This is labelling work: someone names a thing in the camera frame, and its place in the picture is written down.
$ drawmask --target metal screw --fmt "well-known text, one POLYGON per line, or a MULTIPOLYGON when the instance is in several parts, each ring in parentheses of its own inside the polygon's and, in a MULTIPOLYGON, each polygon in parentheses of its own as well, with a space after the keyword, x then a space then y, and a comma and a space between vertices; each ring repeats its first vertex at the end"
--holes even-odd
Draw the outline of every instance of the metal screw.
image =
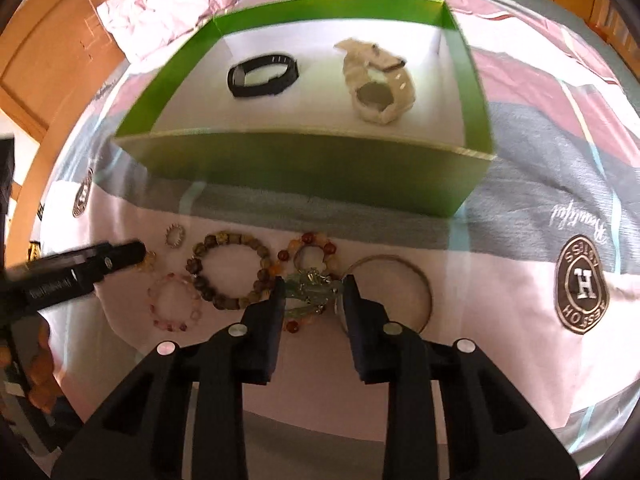
POLYGON ((382 330, 387 335, 400 335, 402 333, 402 325, 398 323, 385 323, 382 330))
POLYGON ((229 335, 231 337, 242 337, 243 335, 246 335, 248 331, 249 329, 242 323, 236 323, 229 327, 229 335))
POLYGON ((461 339, 456 343, 456 346, 458 350, 465 354, 471 354, 476 349, 476 343, 471 341, 471 339, 461 339))
POLYGON ((158 350, 160 355, 171 355, 175 352, 175 343, 163 341, 156 347, 156 350, 158 350))

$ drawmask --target small silver ring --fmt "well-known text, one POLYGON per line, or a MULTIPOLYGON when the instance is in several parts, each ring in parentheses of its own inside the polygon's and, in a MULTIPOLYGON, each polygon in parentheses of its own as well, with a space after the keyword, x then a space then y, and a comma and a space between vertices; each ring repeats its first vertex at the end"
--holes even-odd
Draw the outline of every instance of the small silver ring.
POLYGON ((185 229, 180 224, 171 224, 166 230, 164 236, 164 243, 172 249, 177 249, 182 245, 184 241, 185 229))
POLYGON ((305 252, 306 249, 309 249, 311 247, 317 247, 318 249, 320 249, 322 251, 322 262, 324 263, 324 259, 326 258, 326 254, 324 254, 324 249, 319 246, 318 244, 303 244, 297 251, 296 254, 293 255, 293 266, 295 267, 295 269, 298 272, 305 272, 306 269, 303 269, 300 266, 300 257, 302 256, 302 253, 305 252))

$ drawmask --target printed logo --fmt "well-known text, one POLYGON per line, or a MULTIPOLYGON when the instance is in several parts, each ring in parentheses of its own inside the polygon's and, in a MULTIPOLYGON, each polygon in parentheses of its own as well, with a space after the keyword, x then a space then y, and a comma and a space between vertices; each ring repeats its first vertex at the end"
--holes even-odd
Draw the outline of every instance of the printed logo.
POLYGON ((91 184, 94 181, 94 171, 89 168, 86 177, 80 183, 80 189, 76 193, 76 200, 74 202, 74 218, 78 218, 86 209, 86 204, 89 202, 89 192, 91 191, 91 184))
POLYGON ((569 205, 556 204, 551 211, 551 219, 549 220, 549 227, 554 224, 555 220, 558 220, 558 230, 562 231, 565 227, 575 227, 580 222, 583 225, 593 227, 593 239, 598 243, 604 241, 606 224, 600 220, 596 215, 585 211, 584 209, 578 209, 574 207, 574 201, 571 200, 569 205))
POLYGON ((598 251, 586 236, 571 238, 556 265, 556 311, 572 332, 585 334, 604 316, 609 289, 598 251))

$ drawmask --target white watch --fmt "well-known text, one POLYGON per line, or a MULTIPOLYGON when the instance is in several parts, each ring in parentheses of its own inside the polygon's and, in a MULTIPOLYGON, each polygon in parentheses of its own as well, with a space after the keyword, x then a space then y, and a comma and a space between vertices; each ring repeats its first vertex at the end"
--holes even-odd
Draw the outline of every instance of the white watch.
POLYGON ((403 59, 375 43, 353 38, 337 43, 335 48, 347 53, 342 73, 353 107, 365 121, 388 124, 411 109, 415 89, 403 59), (379 72, 381 77, 372 76, 370 69, 379 72))

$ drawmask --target black fitness band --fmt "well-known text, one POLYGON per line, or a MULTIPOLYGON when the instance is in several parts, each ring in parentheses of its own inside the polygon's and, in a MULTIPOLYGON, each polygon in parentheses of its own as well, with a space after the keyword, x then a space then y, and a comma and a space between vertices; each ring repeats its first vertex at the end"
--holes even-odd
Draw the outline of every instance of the black fitness band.
POLYGON ((287 54, 267 54, 260 57, 252 57, 239 63, 229 70, 226 76, 226 84, 234 97, 258 97, 263 95, 278 95, 289 88, 298 79, 298 64, 296 60, 287 54), (272 77, 265 83, 257 85, 245 85, 244 77, 251 71, 269 65, 286 65, 285 73, 272 77))

